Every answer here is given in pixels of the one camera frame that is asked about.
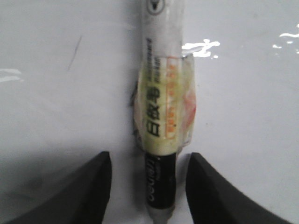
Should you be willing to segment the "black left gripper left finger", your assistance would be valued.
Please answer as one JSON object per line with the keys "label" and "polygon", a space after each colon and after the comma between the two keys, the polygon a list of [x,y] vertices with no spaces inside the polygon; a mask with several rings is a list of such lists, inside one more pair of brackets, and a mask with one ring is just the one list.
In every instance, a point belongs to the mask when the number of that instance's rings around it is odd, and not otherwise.
{"label": "black left gripper left finger", "polygon": [[10,221],[12,224],[100,224],[111,192],[111,159],[103,151],[80,167],[58,194]]}

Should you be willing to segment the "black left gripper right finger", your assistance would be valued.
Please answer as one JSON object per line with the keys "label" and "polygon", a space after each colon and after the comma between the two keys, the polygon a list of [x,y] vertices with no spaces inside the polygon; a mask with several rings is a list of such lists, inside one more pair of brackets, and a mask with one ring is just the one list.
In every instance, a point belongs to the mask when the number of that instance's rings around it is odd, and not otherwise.
{"label": "black left gripper right finger", "polygon": [[189,159],[186,196],[195,224],[288,223],[244,195],[199,153]]}

